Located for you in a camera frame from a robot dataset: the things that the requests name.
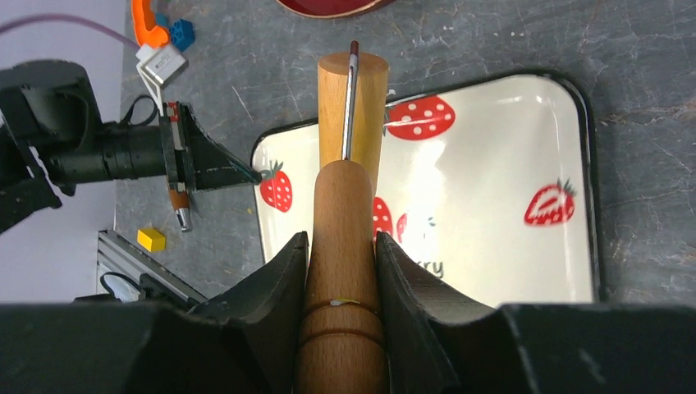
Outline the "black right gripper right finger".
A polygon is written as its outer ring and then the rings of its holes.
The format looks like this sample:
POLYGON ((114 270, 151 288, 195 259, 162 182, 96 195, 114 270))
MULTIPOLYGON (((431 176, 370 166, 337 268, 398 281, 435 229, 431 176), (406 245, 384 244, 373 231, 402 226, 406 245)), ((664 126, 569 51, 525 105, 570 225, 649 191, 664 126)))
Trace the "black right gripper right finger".
POLYGON ((386 233, 375 253, 392 392, 506 392, 503 310, 436 278, 386 233))

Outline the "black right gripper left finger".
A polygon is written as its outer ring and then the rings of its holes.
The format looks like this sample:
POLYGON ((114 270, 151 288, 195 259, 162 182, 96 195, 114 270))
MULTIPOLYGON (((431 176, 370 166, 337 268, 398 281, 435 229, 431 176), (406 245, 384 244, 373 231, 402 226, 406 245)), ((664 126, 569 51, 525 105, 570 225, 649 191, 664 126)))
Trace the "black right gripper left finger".
POLYGON ((309 239, 294 234, 264 266, 190 314, 222 326, 222 343, 264 393, 290 393, 309 239))

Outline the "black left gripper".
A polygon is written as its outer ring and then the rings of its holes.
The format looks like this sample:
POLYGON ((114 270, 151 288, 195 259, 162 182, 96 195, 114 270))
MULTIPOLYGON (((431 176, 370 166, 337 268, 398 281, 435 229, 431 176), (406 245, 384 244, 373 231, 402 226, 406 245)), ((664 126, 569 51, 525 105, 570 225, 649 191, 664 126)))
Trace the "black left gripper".
POLYGON ((52 153, 48 175, 63 189, 76 184, 165 176, 174 190, 258 185, 262 176, 205 133, 188 103, 168 102, 157 125, 111 122, 85 150, 52 153))

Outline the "wooden dough roller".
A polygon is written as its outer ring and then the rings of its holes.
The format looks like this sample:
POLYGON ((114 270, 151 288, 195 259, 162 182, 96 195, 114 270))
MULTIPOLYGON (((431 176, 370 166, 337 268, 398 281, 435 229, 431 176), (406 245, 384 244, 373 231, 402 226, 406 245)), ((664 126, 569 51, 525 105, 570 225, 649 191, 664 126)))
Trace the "wooden dough roller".
POLYGON ((387 75, 387 63, 361 54, 356 41, 318 64, 320 169, 295 362, 297 393, 389 390, 373 241, 387 75))

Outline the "white strawberry tray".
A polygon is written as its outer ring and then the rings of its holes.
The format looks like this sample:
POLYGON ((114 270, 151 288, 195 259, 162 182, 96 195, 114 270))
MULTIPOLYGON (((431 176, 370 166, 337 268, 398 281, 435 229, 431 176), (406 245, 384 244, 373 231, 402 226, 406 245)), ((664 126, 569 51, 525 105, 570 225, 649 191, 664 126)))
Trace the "white strawberry tray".
POLYGON ((495 307, 599 300, 588 100, 520 71, 387 104, 373 228, 495 307))

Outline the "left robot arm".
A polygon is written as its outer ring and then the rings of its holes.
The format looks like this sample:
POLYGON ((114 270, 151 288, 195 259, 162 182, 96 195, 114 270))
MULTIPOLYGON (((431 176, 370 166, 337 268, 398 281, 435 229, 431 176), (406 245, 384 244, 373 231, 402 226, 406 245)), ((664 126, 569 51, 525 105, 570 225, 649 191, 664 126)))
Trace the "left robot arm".
POLYGON ((59 208, 79 184, 164 176, 183 229, 198 190, 257 185, 261 174, 206 135, 191 106, 155 103, 142 122, 105 122, 86 70, 32 61, 1 72, 1 228, 59 208))

